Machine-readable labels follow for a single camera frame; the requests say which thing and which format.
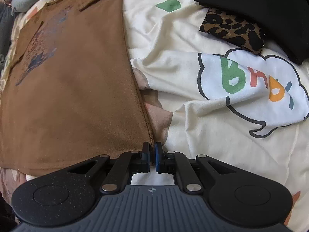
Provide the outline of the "brown printed t-shirt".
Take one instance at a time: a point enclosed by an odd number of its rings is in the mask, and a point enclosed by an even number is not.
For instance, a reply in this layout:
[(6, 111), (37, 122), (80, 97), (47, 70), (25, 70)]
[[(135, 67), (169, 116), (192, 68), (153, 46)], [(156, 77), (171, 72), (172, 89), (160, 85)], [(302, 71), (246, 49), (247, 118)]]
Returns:
[(58, 0), (22, 28), (1, 94), (1, 167), (44, 175), (153, 143), (123, 0)]

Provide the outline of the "black folded garment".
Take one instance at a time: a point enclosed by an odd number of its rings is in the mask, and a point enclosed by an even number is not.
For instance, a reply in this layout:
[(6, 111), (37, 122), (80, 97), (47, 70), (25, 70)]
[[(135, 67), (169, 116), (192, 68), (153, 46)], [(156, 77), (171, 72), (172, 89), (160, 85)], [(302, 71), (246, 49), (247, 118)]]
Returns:
[(255, 21), (288, 58), (308, 59), (308, 0), (194, 0)]

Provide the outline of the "leopard print cloth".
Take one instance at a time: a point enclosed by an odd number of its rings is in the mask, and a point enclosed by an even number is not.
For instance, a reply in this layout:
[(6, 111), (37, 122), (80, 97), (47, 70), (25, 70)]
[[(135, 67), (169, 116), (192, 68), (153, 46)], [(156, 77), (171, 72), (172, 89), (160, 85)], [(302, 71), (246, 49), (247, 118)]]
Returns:
[(254, 55), (262, 52), (265, 43), (263, 30), (253, 20), (246, 20), (219, 9), (208, 9), (199, 30)]

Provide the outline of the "dark grey blanket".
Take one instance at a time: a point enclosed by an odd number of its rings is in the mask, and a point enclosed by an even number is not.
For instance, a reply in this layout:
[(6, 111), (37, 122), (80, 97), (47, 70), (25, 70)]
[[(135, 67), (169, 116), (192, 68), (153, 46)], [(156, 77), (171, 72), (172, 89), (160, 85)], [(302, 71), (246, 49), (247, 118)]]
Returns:
[(10, 37), (12, 34), (14, 21), (17, 14), (12, 12), (12, 8), (1, 2), (0, 8), (0, 52), (1, 71), (4, 68), (5, 58), (10, 47)]

